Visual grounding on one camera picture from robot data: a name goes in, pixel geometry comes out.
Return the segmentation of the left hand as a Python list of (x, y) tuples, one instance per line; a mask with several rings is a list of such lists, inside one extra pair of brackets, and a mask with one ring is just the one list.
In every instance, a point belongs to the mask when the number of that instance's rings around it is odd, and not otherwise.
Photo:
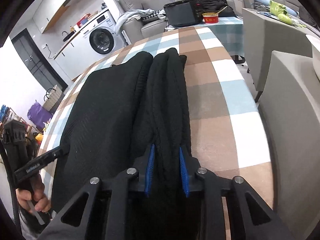
[(31, 185), (33, 192), (25, 189), (16, 189), (16, 197), (19, 205), (29, 213), (33, 214), (28, 202), (34, 200), (36, 202), (36, 204), (34, 204), (34, 208), (37, 212), (48, 212), (51, 208), (51, 201), (44, 193), (45, 186), (40, 174), (37, 174), (32, 178)]

